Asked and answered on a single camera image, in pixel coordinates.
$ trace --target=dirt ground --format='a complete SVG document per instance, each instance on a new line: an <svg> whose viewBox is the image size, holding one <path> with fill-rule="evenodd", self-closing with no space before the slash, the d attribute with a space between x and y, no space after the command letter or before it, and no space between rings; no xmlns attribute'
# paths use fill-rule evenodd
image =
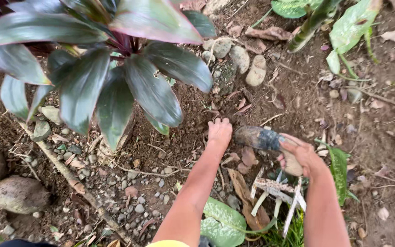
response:
<svg viewBox="0 0 395 247"><path fill-rule="evenodd" d="M353 3L345 1L341 4L342 11ZM215 25L218 35L227 35L226 26L233 21L233 25L243 25L246 27L255 23L270 9L268 0L250 0L231 19L228 19L235 10L238 9L238 3L228 5L226 8L217 12ZM260 29L265 29L272 25L281 27L287 31L293 31L302 24L301 19L284 19L271 12L266 22L259 25ZM379 13L376 21L378 23L373 28L371 44L373 51L380 61L375 64L366 52L364 42L359 42L350 52L346 54L349 61L355 63L354 70L363 78L372 79L370 82L358 82L360 87L369 87L370 92L392 99L395 101L395 42L383 42L379 36L385 31L395 29L395 11L388 1L384 1L383 8ZM150 123L145 120L139 107L136 107L135 125L131 133L131 138L119 150L114 161L106 159L104 162L97 162L95 165L89 165L87 168L93 174L85 180L85 186L89 188L97 199L103 203L103 206L109 211L119 207L121 213L126 211L126 199L124 191L121 189L122 180L127 180L129 184L136 187L139 193L146 199L144 204L146 212L150 216L143 216L135 212L126 215L126 218L120 222L123 227L127 223L136 222L141 224L145 219L152 217L153 210L158 210L161 216L157 218L155 229L149 228L141 237L133 235L130 229L129 235L133 236L136 242L145 245L150 242L159 227L162 216L166 215L175 198L173 185L179 181L185 182L188 171L192 167L193 161L199 158L199 155L205 148L205 131L207 122L214 118L214 115L206 111L206 106L211 105L213 101L218 107L223 117L228 117L233 123L234 129L243 126L259 126L267 119L281 114L266 126L270 126L277 132L289 133L297 136L307 142L314 143L315 138L321 138L323 131L327 133L327 141L334 143L335 146L350 153L352 157L348 165L354 166L350 172L351 175L348 187L356 194L361 203L353 199L347 199L343 206L343 214L348 226L348 232L353 246L382 247L391 245L395 247L395 182L376 177L374 172L379 171L382 166L387 166L390 170L388 177L395 179L395 106L386 103L382 108L370 108L372 98L363 96L361 104L350 104L348 101L342 101L341 98L330 98L328 81L322 81L319 78L328 72L326 57L330 50L322 51L321 46L328 44L329 31L318 31L315 37L300 52L287 53L285 42L264 41L267 50L264 53L266 57L267 73L263 84L258 87L247 87L244 82L246 73L236 75L233 81L233 91L239 91L246 87L253 95L254 102L252 107L245 115L233 115L237 110L235 105L243 97L238 93L230 99L225 96L210 93L201 93L194 87L176 83L173 87L184 112L184 121L178 128L170 130L170 136L162 136L154 131ZM243 35L238 38L242 42L249 41ZM210 69L214 69L219 63L225 63L228 56L222 61L216 61ZM3 74L0 73L0 85ZM343 86L348 85L349 81L343 81ZM284 99L285 109L277 109L272 104L272 93L277 90ZM54 92L45 102L44 105L55 105L58 107L58 96ZM33 235L35 241L45 240L58 245L64 245L67 240L74 243L82 240L89 235L91 230L85 231L85 224L78 224L77 217L74 217L75 209L80 209L86 219L86 224L91 225L92 232L97 239L107 225L99 220L93 207L84 208L76 205L69 200L71 193L74 192L61 174L49 163L42 151L27 137L20 126L14 121L9 113L4 113L5 108L0 100L0 150L4 152L10 166L10 175L19 175L33 177L30 169L21 163L21 160L8 150L17 145L17 153L28 153L36 157L39 165L36 166L36 172L41 179L44 187L52 193L52 202L44 211L41 218L36 219L31 215L17 215L0 209L0 231L10 224L16 229L10 236L0 233L5 239L9 238L29 238ZM327 128L320 126L319 120L324 119L327 122ZM348 132L348 126L354 125L356 133ZM50 122L52 133L58 133L63 137L74 142L77 139L82 149L88 147L88 143L98 136L100 130L93 127L90 137L81 137L78 134L61 134L61 129L65 126L57 126ZM336 143L336 135L342 139L342 144ZM55 144L52 140L47 143L52 149L57 148L60 144ZM165 150L165 157L160 155L160 150L154 146ZM241 153L242 146L232 142L227 153ZM270 162L275 160L277 153L269 152L269 156L256 154L259 159L259 165L254 167L248 175L245 176L247 185L250 186L255 175L261 166L266 166L270 170L276 169L270 167ZM80 159L85 160L86 154L80 155ZM140 160L139 168L144 172L160 173L167 166L175 168L184 168L183 171L177 172L170 177L161 177L165 185L160 188L156 176L138 175L134 179L128 179L129 175L123 169L134 169L135 160ZM229 168L236 168L236 164L229 163ZM102 175L99 169L107 172ZM232 187L225 190L225 196L221 196L217 187L220 186L220 178L215 182L215 189L212 192L213 197L223 202L227 202L228 194L235 195ZM169 196L170 200L165 204L162 199L154 195L159 192ZM266 200L266 205L271 205L271 200ZM132 206L136 206L136 200L131 201ZM385 207L390 216L387 221L381 220L377 213ZM56 242L51 235L50 226L56 226L59 232L65 233L64 236ZM364 228L367 237L360 239L357 233L358 228ZM114 235L103 238L100 243L108 243L109 239L114 239ZM259 240L252 243L245 243L245 246L263 246L264 243Z"/></svg>

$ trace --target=plant cutting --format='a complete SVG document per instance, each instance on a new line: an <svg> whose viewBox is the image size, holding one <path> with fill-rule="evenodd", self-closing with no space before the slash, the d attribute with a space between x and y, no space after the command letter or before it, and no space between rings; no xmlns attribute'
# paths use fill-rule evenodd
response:
<svg viewBox="0 0 395 247"><path fill-rule="evenodd" d="M30 121L42 100L59 91L62 120L88 134L93 113L112 150L129 122L134 99L162 134L178 126L182 111L165 76L209 92L206 64L172 43L202 44L216 35L196 11L170 0L0 0L0 70L4 106ZM13 12L2 14L3 6ZM50 48L60 46L68 50ZM35 51L48 56L48 71ZM35 84L29 107L25 83Z"/></svg>

